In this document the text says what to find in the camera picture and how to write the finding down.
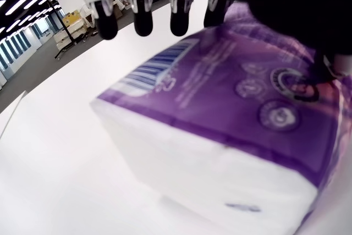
white table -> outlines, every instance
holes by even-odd
[[[202,28],[206,6],[207,0],[195,0],[188,34]],[[169,30],[169,16],[169,5],[153,12],[149,37],[125,27],[23,98],[0,141],[1,235],[233,234],[138,182],[89,106],[109,85],[180,39]],[[333,208],[326,216],[338,223],[308,225],[302,234],[347,234],[339,230],[351,227],[348,216],[337,214],[352,205],[347,192],[337,200],[344,197],[342,205],[322,205]]]
[[[27,91],[23,91],[14,101],[8,105],[3,112],[0,114],[0,139],[2,134],[4,133],[7,124],[11,120],[12,115],[15,113],[18,104],[20,104],[22,98],[27,95]]]

purple packaging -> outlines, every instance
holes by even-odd
[[[98,98],[329,182],[351,132],[350,77],[319,83],[314,50],[245,4],[155,55]]]

floor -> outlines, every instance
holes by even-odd
[[[169,0],[160,0],[152,5],[156,10],[169,3]],[[123,16],[118,19],[118,28],[122,29],[133,22],[132,10],[123,10]],[[65,66],[77,56],[81,55],[94,45],[101,42],[99,34],[89,37],[86,42],[80,42],[61,56],[60,61],[54,59],[58,53],[54,38],[44,43],[28,61],[8,80],[0,90],[0,113],[23,91],[30,92],[45,79]]]

barcode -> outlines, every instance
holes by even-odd
[[[171,46],[136,68],[120,82],[145,91],[153,90],[161,81],[159,77],[171,69],[194,44],[194,40],[185,40]]]

circular logo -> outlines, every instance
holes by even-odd
[[[235,87],[236,93],[245,99],[249,97],[258,96],[265,90],[265,83],[262,80],[257,79],[242,80]]]
[[[318,88],[295,69],[278,68],[270,77],[274,88],[290,99],[305,102],[315,102],[319,99]]]
[[[284,101],[270,101],[259,109],[260,123],[272,130],[289,131],[299,125],[298,111]]]
[[[254,75],[263,74],[267,70],[264,66],[255,63],[243,63],[241,67],[247,73]]]

